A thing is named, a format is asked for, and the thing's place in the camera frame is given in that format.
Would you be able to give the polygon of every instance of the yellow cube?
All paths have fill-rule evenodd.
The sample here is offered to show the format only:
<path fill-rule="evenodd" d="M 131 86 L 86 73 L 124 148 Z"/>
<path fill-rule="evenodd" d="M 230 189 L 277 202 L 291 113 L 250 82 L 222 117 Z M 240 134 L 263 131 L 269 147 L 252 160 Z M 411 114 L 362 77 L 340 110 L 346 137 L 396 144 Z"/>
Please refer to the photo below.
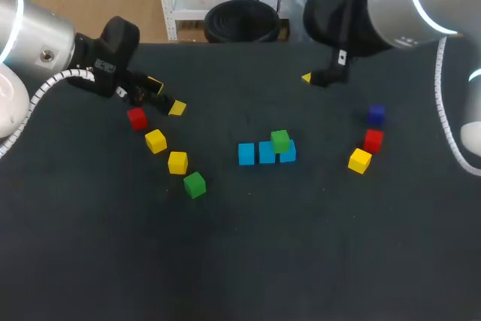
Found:
<path fill-rule="evenodd" d="M 349 159 L 349 168 L 360 174 L 364 174 L 371 163 L 371 157 L 372 155 L 370 153 L 358 148 Z"/>
<path fill-rule="evenodd" d="M 158 152 L 167 149 L 167 140 L 158 129 L 151 131 L 151 133 L 147 133 L 145 135 L 145 141 L 153 154 L 157 154 Z"/>
<path fill-rule="evenodd" d="M 168 171 L 171 174 L 185 174 L 187 173 L 187 153 L 185 152 L 171 152 L 168 157 Z"/>
<path fill-rule="evenodd" d="M 187 104 L 181 101 L 175 101 L 171 110 L 168 112 L 169 116 L 181 116 L 185 111 Z"/>

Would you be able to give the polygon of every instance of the red cube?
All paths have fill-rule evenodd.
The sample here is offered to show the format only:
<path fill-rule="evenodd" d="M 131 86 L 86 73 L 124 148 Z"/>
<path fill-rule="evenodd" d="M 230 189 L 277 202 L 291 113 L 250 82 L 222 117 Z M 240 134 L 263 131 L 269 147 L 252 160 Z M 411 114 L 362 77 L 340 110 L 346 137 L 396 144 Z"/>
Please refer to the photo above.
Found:
<path fill-rule="evenodd" d="M 135 131 L 140 131 L 148 127 L 147 117 L 142 108 L 134 108 L 127 112 L 132 128 Z"/>
<path fill-rule="evenodd" d="M 369 153 L 378 153 L 383 145 L 384 132 L 368 129 L 364 141 L 364 150 Z"/>

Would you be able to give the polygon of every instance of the green cube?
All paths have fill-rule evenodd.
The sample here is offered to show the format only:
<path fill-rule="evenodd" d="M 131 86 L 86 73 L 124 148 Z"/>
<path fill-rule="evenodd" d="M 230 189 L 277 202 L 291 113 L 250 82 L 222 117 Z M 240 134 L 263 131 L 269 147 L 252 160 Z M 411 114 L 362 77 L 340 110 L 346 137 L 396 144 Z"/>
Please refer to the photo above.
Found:
<path fill-rule="evenodd" d="M 271 144 L 274 153 L 289 152 L 289 142 L 289 134 L 285 129 L 271 133 Z"/>
<path fill-rule="evenodd" d="M 183 179 L 183 185 L 186 187 L 187 193 L 189 193 L 192 198 L 197 198 L 207 191 L 205 180 L 198 172 L 185 177 Z"/>

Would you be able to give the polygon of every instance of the white cable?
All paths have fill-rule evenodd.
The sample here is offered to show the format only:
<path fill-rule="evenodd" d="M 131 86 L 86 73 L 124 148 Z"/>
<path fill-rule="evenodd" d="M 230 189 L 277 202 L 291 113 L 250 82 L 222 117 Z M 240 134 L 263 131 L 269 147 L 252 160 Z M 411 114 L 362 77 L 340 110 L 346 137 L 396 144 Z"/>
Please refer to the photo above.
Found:
<path fill-rule="evenodd" d="M 7 140 L 0 146 L 0 159 L 2 159 L 2 157 L 5 154 L 7 154 L 7 152 L 12 148 L 12 146 L 18 140 L 19 136 L 22 134 L 25 128 L 25 125 L 29 121 L 30 116 L 32 115 L 35 107 L 37 107 L 38 102 L 45 95 L 45 93 L 49 91 L 52 86 L 54 86 L 61 80 L 64 80 L 65 78 L 70 78 L 70 77 L 82 77 L 85 80 L 90 80 L 92 82 L 95 82 L 95 78 L 91 72 L 80 70 L 80 69 L 71 69 L 71 70 L 63 71 L 61 73 L 55 74 L 53 77 L 47 80 L 32 96 L 32 99 L 30 100 L 29 112 L 23 119 L 22 124 L 20 124 L 17 130 L 10 137 L 8 137 Z"/>
<path fill-rule="evenodd" d="M 481 169 L 475 168 L 464 159 L 463 155 L 459 151 L 458 145 L 452 136 L 451 127 L 449 127 L 449 122 L 446 117 L 446 111 L 444 110 L 443 104 L 443 94 L 441 92 L 441 78 L 443 72 L 443 58 L 444 58 L 444 48 L 446 47 L 446 38 L 441 39 L 439 42 L 439 47 L 437 48 L 437 58 L 436 58 L 436 72 L 434 76 L 434 94 L 436 95 L 436 106 L 441 125 L 443 126 L 444 134 L 446 135 L 446 140 L 451 148 L 452 154 L 458 161 L 459 165 L 467 172 L 481 177 Z"/>

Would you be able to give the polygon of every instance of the dark blue cube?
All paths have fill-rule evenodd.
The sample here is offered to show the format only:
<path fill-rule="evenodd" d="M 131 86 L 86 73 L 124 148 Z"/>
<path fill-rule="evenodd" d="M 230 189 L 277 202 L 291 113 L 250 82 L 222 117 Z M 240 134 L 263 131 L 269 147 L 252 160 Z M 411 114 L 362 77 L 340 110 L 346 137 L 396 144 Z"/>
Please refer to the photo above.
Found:
<path fill-rule="evenodd" d="M 373 127 L 382 127 L 386 118 L 386 107 L 384 105 L 371 105 L 368 114 L 368 123 Z"/>

